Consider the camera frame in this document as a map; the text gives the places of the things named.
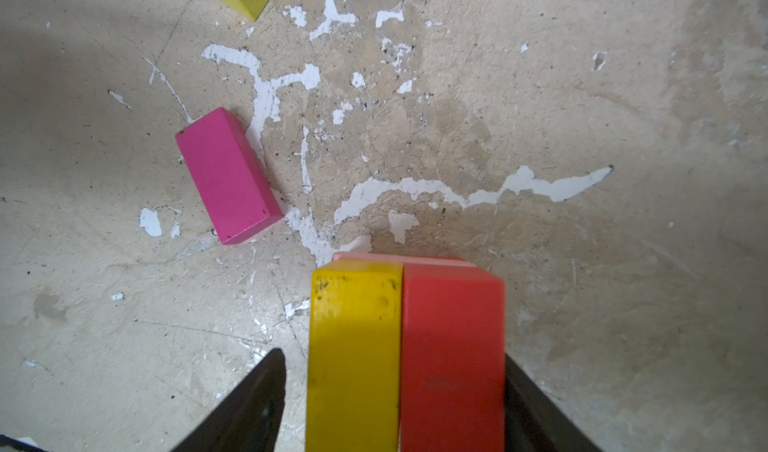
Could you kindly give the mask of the magenta block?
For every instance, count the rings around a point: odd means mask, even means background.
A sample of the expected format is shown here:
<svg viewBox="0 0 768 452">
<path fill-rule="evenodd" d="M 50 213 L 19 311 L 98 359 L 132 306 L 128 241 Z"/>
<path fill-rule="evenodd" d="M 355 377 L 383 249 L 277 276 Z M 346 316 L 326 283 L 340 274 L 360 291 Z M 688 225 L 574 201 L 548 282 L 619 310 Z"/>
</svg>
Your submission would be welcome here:
<svg viewBox="0 0 768 452">
<path fill-rule="evenodd" d="M 228 110 L 209 112 L 175 139 L 222 244 L 240 244 L 282 219 L 257 155 Z"/>
</svg>

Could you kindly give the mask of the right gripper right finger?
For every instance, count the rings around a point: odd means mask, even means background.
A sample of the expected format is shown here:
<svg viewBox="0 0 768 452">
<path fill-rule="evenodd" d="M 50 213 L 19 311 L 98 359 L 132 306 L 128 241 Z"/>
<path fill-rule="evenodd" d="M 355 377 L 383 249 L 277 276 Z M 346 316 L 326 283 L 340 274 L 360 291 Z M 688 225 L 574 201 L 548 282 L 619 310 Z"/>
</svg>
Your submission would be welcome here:
<svg viewBox="0 0 768 452">
<path fill-rule="evenodd" d="M 592 451 L 600 448 L 505 356 L 504 450 Z"/>
</svg>

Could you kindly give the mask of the yellow arch block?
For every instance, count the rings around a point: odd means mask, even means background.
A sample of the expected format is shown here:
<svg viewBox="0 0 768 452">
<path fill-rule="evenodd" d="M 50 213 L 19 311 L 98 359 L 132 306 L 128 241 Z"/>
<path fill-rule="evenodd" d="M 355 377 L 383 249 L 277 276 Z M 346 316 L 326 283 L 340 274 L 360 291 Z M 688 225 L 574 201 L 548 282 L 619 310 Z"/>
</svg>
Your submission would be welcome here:
<svg viewBox="0 0 768 452">
<path fill-rule="evenodd" d="M 387 262 L 313 272 L 306 450 L 397 450 L 402 278 Z"/>
</svg>

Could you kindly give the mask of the red arch block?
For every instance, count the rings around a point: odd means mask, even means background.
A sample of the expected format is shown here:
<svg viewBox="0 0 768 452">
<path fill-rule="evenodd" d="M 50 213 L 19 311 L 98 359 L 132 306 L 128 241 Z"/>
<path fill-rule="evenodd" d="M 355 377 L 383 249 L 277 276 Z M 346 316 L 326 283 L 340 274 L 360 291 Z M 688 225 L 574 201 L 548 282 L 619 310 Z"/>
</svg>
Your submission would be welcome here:
<svg viewBox="0 0 768 452">
<path fill-rule="evenodd" d="M 481 268 L 405 266 L 402 450 L 503 450 L 504 306 Z"/>
</svg>

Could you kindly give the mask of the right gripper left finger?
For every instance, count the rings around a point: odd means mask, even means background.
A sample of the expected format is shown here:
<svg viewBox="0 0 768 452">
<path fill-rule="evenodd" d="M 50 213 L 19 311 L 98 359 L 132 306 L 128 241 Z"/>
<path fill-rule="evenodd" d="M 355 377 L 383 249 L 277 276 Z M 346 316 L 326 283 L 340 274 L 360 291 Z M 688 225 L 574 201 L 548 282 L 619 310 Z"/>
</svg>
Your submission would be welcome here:
<svg viewBox="0 0 768 452">
<path fill-rule="evenodd" d="M 275 450 L 285 408 L 286 362 L 270 350 L 176 451 Z"/>
</svg>

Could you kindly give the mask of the light pink block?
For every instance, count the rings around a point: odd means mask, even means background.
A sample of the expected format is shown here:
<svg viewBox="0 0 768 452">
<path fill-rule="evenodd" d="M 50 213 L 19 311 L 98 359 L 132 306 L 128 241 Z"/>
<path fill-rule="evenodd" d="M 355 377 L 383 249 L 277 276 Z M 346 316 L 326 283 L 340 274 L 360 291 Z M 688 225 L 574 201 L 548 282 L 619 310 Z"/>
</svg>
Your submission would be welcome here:
<svg viewBox="0 0 768 452">
<path fill-rule="evenodd" d="M 400 264 L 420 264 L 434 266 L 476 267 L 476 264 L 457 257 L 426 257 L 378 254 L 371 252 L 339 251 L 332 256 L 333 261 L 356 260 L 368 262 L 389 262 Z"/>
</svg>

